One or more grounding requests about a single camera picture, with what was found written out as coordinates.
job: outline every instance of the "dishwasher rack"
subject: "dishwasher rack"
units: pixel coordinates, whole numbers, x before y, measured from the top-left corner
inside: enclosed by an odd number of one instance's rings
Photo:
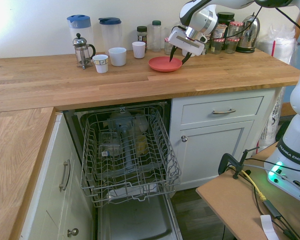
[[[85,118],[81,188],[95,207],[130,199],[142,202],[172,193],[180,183],[181,170],[158,109],[146,106],[128,111],[132,116],[127,119],[133,119],[128,136],[117,131],[110,120],[118,109],[88,113]],[[144,117],[148,129],[137,134],[134,122]],[[120,144],[105,149],[99,136],[111,135],[121,138]]]

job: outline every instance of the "metal knob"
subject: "metal knob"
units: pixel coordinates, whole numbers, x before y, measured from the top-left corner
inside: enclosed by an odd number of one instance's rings
[[[74,228],[74,229],[72,229],[72,231],[70,231],[68,229],[68,233],[67,233],[68,238],[71,237],[71,235],[72,236],[77,236],[78,234],[79,234],[79,229],[78,228]]]
[[[186,141],[188,141],[188,138],[187,138],[185,135],[183,135],[183,136],[181,137],[181,141],[182,141],[183,143],[185,143]]]

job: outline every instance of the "plastic bag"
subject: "plastic bag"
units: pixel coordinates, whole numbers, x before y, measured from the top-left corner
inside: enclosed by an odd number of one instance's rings
[[[284,24],[279,29],[274,29],[271,25],[267,35],[258,40],[257,48],[286,64],[291,64],[297,49],[295,34],[295,29],[288,29]]]

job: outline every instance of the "pink plate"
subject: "pink plate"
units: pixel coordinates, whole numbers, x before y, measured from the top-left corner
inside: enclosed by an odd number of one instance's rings
[[[159,72],[173,72],[181,68],[182,61],[177,58],[172,58],[171,62],[169,62],[170,57],[168,56],[158,56],[151,58],[149,60],[150,68],[159,71]]]

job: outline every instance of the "yellow cable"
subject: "yellow cable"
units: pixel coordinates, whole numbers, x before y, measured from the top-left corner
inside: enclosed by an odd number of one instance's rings
[[[233,169],[233,170],[236,170],[236,168],[234,166],[229,166],[229,168]],[[255,187],[261,201],[266,201],[267,198],[265,197],[265,195],[259,190],[258,186],[255,184],[255,182],[251,179],[251,177],[245,172],[245,171],[241,171],[245,176],[246,178],[253,184],[253,186]]]

